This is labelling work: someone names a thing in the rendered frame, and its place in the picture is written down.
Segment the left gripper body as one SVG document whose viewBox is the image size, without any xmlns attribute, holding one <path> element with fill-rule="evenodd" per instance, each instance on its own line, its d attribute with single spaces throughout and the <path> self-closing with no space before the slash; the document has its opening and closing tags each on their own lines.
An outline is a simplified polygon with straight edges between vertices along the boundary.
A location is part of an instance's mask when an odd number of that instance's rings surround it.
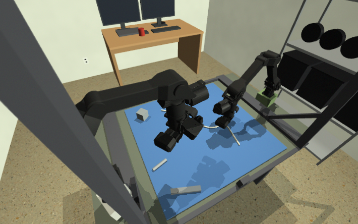
<svg viewBox="0 0 358 224">
<path fill-rule="evenodd" d="M 185 113 L 177 118 L 170 117 L 167 113 L 164 114 L 164 117 L 168 119 L 166 122 L 166 126 L 168 126 L 168 130 L 164 132 L 160 132 L 156 138 L 154 139 L 155 146 L 165 150 L 166 152 L 171 152 L 176 145 L 176 140 L 180 136 L 179 133 L 176 132 L 178 124 L 181 120 L 184 120 L 186 114 L 189 113 L 191 117 L 196 117 L 198 111 L 196 108 L 191 107 L 185 104 L 186 111 Z"/>
</svg>

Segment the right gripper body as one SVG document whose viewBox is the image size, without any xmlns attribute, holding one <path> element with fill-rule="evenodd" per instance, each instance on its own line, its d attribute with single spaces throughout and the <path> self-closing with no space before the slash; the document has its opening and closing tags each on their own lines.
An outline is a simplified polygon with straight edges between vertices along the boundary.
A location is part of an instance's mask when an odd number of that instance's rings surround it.
<svg viewBox="0 0 358 224">
<path fill-rule="evenodd" d="M 222 117 L 219 117 L 216 121 L 215 121 L 215 125 L 225 129 L 228 125 L 228 121 L 233 117 L 233 115 L 235 114 L 234 111 L 236 111 L 236 113 L 238 112 L 239 107 L 236 106 L 235 109 L 230 109 L 226 112 L 224 112 Z"/>
</svg>

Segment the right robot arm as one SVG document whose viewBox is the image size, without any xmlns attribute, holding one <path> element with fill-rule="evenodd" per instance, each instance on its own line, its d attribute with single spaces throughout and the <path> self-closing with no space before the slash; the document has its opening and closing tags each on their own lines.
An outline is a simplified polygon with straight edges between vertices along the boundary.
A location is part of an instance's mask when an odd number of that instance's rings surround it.
<svg viewBox="0 0 358 224">
<path fill-rule="evenodd" d="M 223 100 L 213 107 L 213 112 L 215 114 L 223 115 L 224 112 L 230 109 L 235 109 L 238 101 L 243 97 L 247 85 L 264 66 L 267 67 L 268 77 L 264 81 L 264 85 L 267 87 L 262 94 L 271 98 L 274 95 L 274 91 L 279 90 L 281 83 L 280 79 L 277 77 L 277 64 L 281 60 L 281 55 L 270 50 L 261 52 L 261 54 L 255 58 L 255 61 L 238 80 L 233 81 L 227 87 L 222 94 Z M 228 96 L 227 93 L 230 96 Z"/>
</svg>

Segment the blue mat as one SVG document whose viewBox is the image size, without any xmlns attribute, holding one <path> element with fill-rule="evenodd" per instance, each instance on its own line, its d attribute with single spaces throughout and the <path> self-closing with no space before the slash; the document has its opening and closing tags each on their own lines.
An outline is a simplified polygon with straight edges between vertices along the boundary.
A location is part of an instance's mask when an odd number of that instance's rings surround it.
<svg viewBox="0 0 358 224">
<path fill-rule="evenodd" d="M 214 83 L 206 85 L 209 98 L 192 107 L 203 117 L 203 124 L 215 127 L 222 115 L 215 114 L 213 107 L 223 100 L 224 93 Z M 229 129 L 203 127 L 191 140 L 185 134 L 171 152 L 155 146 L 154 139 L 165 132 L 168 119 L 166 108 L 156 101 L 125 110 L 127 119 L 153 184 L 166 220 L 205 199 L 259 165 L 268 161 L 287 147 L 257 122 L 242 107 L 234 114 Z M 136 112 L 143 108 L 149 117 L 142 121 Z M 167 161 L 153 171 L 158 163 Z M 171 188 L 201 185 L 200 192 L 171 195 Z"/>
</svg>

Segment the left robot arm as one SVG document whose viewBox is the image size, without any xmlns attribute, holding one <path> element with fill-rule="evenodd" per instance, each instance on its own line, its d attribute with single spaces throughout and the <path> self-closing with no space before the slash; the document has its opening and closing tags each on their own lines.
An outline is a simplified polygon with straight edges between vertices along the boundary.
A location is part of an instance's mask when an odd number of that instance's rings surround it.
<svg viewBox="0 0 358 224">
<path fill-rule="evenodd" d="M 107 113 L 152 100 L 157 100 L 163 109 L 166 108 L 170 117 L 180 117 L 186 111 L 185 103 L 192 107 L 209 98 L 205 84 L 201 79 L 188 85 L 188 82 L 176 71 L 168 69 L 157 73 L 147 81 L 90 91 L 75 106 L 95 136 L 101 120 Z M 176 132 L 183 133 L 194 140 L 203 126 L 202 116 L 190 118 L 187 113 L 185 119 L 178 124 Z"/>
</svg>

